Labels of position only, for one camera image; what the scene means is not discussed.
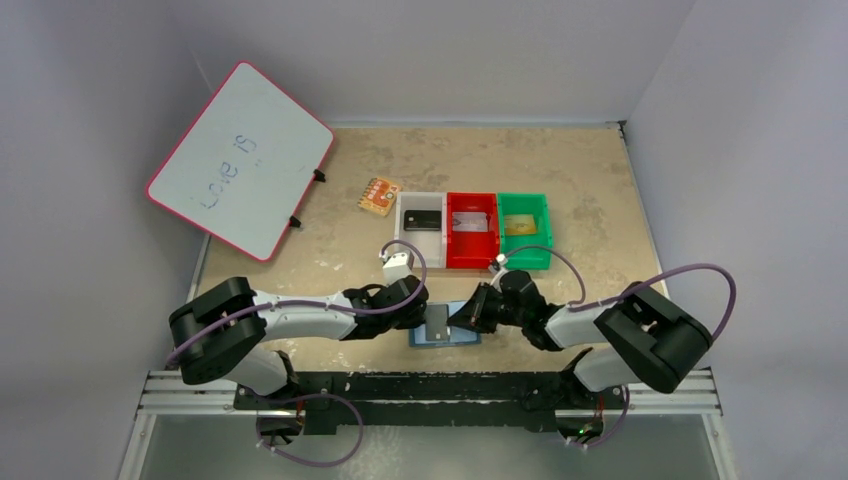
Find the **blue card holder wallet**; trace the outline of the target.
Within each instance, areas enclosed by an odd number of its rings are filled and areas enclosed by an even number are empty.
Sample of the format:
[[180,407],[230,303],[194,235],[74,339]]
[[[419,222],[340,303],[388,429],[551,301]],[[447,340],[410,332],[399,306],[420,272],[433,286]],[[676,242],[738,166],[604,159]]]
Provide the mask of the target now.
[[[456,313],[463,305],[463,301],[451,301],[447,303],[429,303],[432,304],[447,304],[449,306],[450,315]],[[408,344],[412,348],[442,348],[454,346],[475,345],[481,343],[481,335],[476,332],[471,332],[461,328],[450,327],[450,340],[442,343],[427,342],[425,340],[424,324],[411,329],[408,336]]]

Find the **green plastic bin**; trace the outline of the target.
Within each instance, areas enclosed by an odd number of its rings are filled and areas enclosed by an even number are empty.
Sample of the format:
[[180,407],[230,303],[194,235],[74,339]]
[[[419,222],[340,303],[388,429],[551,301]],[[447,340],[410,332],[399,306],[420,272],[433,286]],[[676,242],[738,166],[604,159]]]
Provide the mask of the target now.
[[[498,192],[497,213],[501,252],[506,254],[519,247],[541,245],[554,247],[554,232],[551,225],[548,201],[541,193]],[[531,226],[529,233],[516,233],[515,220]],[[551,253],[540,249],[526,249],[509,257],[510,269],[547,270]]]

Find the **red plastic bin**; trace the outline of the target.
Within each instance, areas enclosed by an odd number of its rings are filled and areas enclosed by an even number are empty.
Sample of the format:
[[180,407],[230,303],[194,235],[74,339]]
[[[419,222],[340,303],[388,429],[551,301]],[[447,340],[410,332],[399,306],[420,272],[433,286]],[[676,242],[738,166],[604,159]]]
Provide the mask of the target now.
[[[501,235],[494,193],[448,192],[446,266],[486,269],[500,253]],[[482,214],[481,226],[454,225],[457,214]]]

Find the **white plastic bin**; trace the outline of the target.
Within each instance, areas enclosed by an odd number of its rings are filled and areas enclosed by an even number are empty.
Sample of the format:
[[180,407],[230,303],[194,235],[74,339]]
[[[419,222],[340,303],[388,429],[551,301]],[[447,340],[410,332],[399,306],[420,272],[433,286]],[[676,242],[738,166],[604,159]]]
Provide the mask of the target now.
[[[438,232],[403,230],[403,213],[409,209],[440,210],[442,229]],[[403,191],[398,194],[395,208],[394,238],[415,246],[429,268],[446,267],[447,262],[447,194],[444,192]]]

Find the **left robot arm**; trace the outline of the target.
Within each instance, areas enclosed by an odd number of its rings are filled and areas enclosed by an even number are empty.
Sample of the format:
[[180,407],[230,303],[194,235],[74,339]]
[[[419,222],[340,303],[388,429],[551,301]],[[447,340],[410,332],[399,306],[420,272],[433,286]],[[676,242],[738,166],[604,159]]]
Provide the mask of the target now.
[[187,385],[233,381],[272,408],[292,405],[298,379],[288,354],[263,343],[291,338],[370,340],[423,324],[429,294],[407,275],[326,297],[285,297],[231,277],[175,310],[168,319],[174,349],[166,363]]

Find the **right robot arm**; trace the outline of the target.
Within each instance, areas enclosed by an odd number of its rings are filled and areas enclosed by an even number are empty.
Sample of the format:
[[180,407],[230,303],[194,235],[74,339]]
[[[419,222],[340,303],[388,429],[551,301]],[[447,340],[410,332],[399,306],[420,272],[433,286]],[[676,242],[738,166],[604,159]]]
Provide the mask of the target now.
[[517,327],[537,349],[584,349],[564,368],[561,392],[584,407],[615,386],[644,383],[670,394],[713,344],[708,329],[652,287],[587,310],[548,302],[526,271],[481,283],[447,318],[450,327],[489,334]]

